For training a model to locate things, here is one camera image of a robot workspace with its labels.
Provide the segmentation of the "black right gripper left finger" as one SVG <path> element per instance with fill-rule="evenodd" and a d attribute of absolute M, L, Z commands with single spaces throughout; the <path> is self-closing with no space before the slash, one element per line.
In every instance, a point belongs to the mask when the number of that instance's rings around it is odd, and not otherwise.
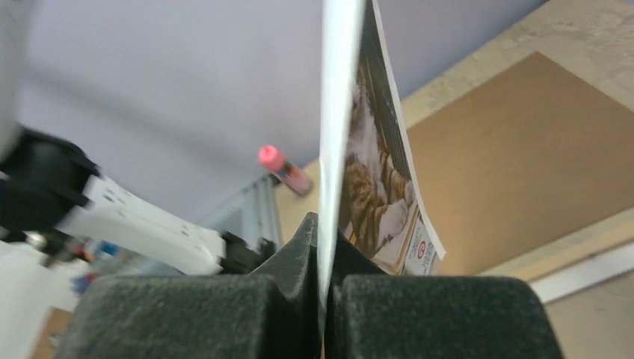
<path fill-rule="evenodd" d="M 73 313 L 59 358 L 318 358 L 316 240 L 309 212 L 250 274 L 106 276 Z"/>

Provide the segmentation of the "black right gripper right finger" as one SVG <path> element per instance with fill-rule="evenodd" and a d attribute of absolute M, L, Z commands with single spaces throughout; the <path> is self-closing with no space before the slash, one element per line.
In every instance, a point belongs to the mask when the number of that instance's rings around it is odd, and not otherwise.
<path fill-rule="evenodd" d="M 544 306 L 512 277 L 392 276 L 336 240 L 327 358 L 561 358 Z"/>

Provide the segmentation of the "cat and books photo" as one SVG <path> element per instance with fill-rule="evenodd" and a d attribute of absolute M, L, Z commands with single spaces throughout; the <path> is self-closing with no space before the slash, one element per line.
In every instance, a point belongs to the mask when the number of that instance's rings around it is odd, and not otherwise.
<path fill-rule="evenodd" d="M 326 1 L 321 65 L 318 293 L 336 237 L 389 274 L 438 273 L 445 249 L 422 201 L 376 1 Z"/>

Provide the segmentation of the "brown cardboard backing board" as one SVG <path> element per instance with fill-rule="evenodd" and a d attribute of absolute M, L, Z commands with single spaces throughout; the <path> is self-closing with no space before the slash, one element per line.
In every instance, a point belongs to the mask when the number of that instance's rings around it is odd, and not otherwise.
<path fill-rule="evenodd" d="M 538 52 L 408 136 L 442 275 L 482 273 L 633 206 L 633 111 Z"/>

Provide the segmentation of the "white mat board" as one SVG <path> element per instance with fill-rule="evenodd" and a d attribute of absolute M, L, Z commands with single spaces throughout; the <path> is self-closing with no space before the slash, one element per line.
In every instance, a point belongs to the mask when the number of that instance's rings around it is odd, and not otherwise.
<path fill-rule="evenodd" d="M 567 297 L 633 270 L 633 243 L 548 274 L 529 285 L 543 304 Z"/>

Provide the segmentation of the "light wooden picture frame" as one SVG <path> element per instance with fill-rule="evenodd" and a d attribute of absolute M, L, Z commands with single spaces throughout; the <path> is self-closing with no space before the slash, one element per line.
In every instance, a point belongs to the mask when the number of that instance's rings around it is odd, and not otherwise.
<path fill-rule="evenodd" d="M 632 241 L 633 209 L 630 208 L 487 269 L 481 274 L 515 277 L 525 282 L 533 282 Z"/>

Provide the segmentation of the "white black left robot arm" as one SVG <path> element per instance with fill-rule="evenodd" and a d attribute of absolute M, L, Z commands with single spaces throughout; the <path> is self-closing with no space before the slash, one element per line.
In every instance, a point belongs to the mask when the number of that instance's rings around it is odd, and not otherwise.
<path fill-rule="evenodd" d="M 87 259 L 89 242 L 167 266 L 180 275 L 248 274 L 276 246 L 186 221 L 124 189 L 74 143 L 22 125 L 17 103 L 34 1 L 1 3 L 1 227 L 46 258 Z"/>

